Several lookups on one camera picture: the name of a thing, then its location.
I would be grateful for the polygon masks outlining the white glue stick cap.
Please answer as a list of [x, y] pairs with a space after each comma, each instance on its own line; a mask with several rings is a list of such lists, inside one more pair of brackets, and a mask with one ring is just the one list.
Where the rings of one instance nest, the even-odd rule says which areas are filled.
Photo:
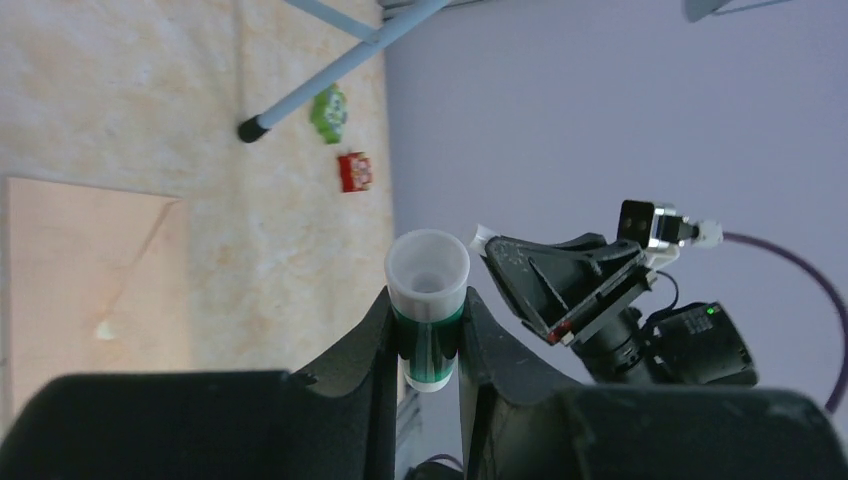
[[478, 256], [486, 257], [486, 245], [491, 239], [497, 236], [498, 233], [496, 233], [495, 231], [481, 224], [477, 224], [473, 229], [469, 241], [467, 242], [467, 246]]

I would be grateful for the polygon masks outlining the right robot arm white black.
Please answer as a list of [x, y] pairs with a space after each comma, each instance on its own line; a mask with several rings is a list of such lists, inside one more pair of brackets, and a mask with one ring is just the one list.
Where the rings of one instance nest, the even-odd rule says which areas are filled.
[[559, 244], [496, 235], [481, 256], [523, 325], [580, 359], [598, 383], [741, 385], [753, 358], [718, 302], [668, 307], [647, 318], [633, 303], [659, 275], [632, 240], [584, 234]]

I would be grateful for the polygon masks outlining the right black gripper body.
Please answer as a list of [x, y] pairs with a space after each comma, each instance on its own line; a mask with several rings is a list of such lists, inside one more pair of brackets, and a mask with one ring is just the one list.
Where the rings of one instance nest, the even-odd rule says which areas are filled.
[[627, 307], [591, 338], [575, 342], [572, 351], [597, 383], [658, 384], [663, 371], [648, 356], [639, 328], [641, 312]]

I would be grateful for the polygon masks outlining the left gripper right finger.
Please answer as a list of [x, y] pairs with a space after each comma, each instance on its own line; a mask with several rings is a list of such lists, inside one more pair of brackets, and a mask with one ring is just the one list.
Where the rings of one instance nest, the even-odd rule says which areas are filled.
[[579, 383], [506, 331], [474, 289], [457, 368], [469, 479], [843, 479], [847, 454], [804, 395]]

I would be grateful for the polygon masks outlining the green white glue stick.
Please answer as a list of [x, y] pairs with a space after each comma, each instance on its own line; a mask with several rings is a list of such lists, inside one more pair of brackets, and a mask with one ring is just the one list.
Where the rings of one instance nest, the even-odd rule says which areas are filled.
[[452, 376], [469, 272], [466, 247], [436, 229], [398, 237], [384, 259], [403, 375], [420, 392], [439, 391]]

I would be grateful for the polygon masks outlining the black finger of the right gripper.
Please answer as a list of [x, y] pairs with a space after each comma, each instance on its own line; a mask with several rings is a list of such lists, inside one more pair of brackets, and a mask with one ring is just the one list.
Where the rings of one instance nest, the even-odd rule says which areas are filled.
[[553, 245], [495, 236], [484, 263], [513, 314], [551, 345], [588, 341], [656, 281], [636, 242], [592, 233]]

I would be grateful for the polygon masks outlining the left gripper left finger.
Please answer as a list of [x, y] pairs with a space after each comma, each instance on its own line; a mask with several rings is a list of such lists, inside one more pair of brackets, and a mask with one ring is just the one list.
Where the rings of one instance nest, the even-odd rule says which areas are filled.
[[389, 297], [299, 370], [73, 374], [1, 445], [5, 479], [390, 479]]

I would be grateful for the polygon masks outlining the red toy block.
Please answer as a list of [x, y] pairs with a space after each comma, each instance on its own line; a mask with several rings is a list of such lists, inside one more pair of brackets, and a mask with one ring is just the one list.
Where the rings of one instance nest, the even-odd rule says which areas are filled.
[[364, 152], [338, 155], [338, 172], [343, 193], [368, 191], [373, 182], [370, 158]]

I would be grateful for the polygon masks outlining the peach envelope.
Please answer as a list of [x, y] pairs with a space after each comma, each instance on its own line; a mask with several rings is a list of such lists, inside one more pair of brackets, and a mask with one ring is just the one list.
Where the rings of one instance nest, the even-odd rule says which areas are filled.
[[64, 374], [191, 366], [184, 201], [15, 177], [6, 192], [9, 418]]

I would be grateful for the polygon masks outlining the green toy block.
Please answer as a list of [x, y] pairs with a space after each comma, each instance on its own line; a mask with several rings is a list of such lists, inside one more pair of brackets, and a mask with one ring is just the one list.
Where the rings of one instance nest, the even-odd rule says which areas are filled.
[[310, 122], [326, 144], [339, 144], [347, 123], [347, 98], [332, 84], [313, 98]]

